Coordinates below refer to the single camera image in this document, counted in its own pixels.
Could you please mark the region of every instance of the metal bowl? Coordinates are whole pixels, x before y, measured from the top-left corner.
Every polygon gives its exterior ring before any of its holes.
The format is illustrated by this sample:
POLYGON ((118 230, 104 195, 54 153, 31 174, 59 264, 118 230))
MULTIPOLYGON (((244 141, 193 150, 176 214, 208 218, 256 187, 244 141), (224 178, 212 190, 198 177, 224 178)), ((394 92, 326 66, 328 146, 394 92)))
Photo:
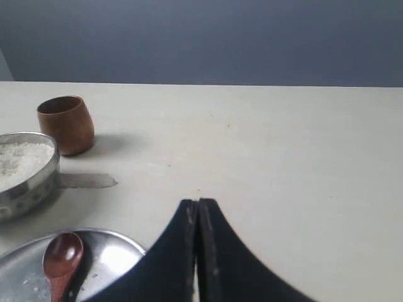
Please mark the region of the metal bowl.
POLYGON ((15 187, 0 192, 0 222, 30 211, 57 188, 60 155, 53 138, 35 132, 0 135, 0 144, 25 142, 49 145, 54 149, 53 156, 35 175, 15 187))

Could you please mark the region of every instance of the table surface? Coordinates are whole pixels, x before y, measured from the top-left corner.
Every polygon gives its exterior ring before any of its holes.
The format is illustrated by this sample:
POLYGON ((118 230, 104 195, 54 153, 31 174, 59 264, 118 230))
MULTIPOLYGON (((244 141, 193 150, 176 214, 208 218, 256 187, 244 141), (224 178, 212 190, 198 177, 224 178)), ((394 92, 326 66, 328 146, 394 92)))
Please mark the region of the table surface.
POLYGON ((118 185, 66 189, 0 226, 0 253, 70 227, 150 247, 183 198, 211 197, 274 272, 320 302, 402 301, 403 89, 0 82, 0 130, 85 99, 94 147, 62 172, 118 185))

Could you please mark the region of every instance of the brown wooden cup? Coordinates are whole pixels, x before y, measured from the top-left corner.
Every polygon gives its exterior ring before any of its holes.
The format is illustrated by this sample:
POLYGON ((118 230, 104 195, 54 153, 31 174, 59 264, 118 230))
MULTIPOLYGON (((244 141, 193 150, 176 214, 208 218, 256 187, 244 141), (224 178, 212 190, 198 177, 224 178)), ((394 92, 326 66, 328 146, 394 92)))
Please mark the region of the brown wooden cup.
POLYGON ((49 99, 37 112, 41 131, 55 139, 61 155, 75 155, 92 147, 94 124, 79 96, 49 99))

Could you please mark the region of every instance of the blue wall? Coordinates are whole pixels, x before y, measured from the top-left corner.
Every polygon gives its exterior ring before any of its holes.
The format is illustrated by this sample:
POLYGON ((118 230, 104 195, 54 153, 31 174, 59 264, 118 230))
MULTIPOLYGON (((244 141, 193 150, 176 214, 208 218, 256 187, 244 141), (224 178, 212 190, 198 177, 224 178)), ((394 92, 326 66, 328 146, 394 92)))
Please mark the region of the blue wall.
POLYGON ((403 1, 2 0, 17 81, 403 86, 403 1))

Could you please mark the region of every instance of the black object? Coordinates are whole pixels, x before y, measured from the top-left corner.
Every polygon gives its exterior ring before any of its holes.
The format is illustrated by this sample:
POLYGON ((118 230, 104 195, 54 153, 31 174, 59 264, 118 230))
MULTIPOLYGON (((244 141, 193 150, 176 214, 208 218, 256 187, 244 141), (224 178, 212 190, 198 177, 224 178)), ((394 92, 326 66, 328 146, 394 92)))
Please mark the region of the black object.
POLYGON ((266 268, 237 237, 214 199, 182 200, 146 255, 89 301, 313 302, 266 268))

